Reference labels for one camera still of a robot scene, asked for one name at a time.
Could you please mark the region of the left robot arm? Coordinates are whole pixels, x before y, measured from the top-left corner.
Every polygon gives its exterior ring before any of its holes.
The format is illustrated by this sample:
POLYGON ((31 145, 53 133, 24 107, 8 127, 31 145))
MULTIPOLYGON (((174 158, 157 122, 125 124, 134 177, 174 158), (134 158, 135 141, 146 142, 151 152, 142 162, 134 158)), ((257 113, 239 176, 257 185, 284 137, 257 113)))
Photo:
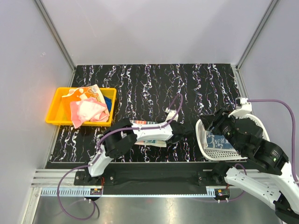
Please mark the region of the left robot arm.
POLYGON ((107 129, 98 141, 96 154, 88 162, 84 178, 91 185, 97 184, 108 164, 126 154, 137 142, 161 140, 177 144, 193 134, 191 124, 181 124, 174 119, 154 124, 137 124, 128 118, 122 119, 107 129))

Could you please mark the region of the multicolour rabbit letter towel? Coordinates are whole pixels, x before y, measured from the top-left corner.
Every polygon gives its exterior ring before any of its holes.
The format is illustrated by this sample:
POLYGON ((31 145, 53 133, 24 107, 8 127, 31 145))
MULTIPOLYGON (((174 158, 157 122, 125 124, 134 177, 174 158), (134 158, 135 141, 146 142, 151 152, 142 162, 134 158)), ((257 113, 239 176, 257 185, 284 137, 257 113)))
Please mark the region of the multicolour rabbit letter towel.
MULTIPOLYGON (((130 120, 131 123, 139 124, 139 125, 155 125, 157 122, 154 121, 142 121, 142 120, 130 120)), ((162 140, 145 140, 136 142, 135 145, 142 145, 142 146, 154 146, 154 147, 167 147, 165 141, 162 140)))

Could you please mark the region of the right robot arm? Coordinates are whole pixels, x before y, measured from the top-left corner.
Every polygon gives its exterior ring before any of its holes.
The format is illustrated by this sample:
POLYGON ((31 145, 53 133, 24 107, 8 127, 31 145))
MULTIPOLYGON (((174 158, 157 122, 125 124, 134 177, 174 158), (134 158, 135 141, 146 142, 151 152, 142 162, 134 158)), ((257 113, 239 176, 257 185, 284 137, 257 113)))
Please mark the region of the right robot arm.
POLYGON ((299 222, 299 187, 294 181, 292 165, 281 147, 263 138, 263 128, 251 114, 236 117, 232 112, 219 110, 201 115, 204 129, 222 135, 247 162, 264 173, 276 185, 271 188, 238 171, 225 161, 218 162, 209 179, 218 185, 227 183, 255 196, 287 224, 299 222))

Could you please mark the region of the pink white towel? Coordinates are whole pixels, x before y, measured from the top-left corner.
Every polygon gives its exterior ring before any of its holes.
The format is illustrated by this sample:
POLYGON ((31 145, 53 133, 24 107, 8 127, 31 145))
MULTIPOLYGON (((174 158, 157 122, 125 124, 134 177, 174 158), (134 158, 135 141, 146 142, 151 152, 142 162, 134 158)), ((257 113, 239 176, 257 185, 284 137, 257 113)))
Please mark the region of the pink white towel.
POLYGON ((70 102, 71 121, 75 128, 79 128, 85 122, 107 122, 109 111, 107 105, 98 102, 95 98, 87 98, 70 102))

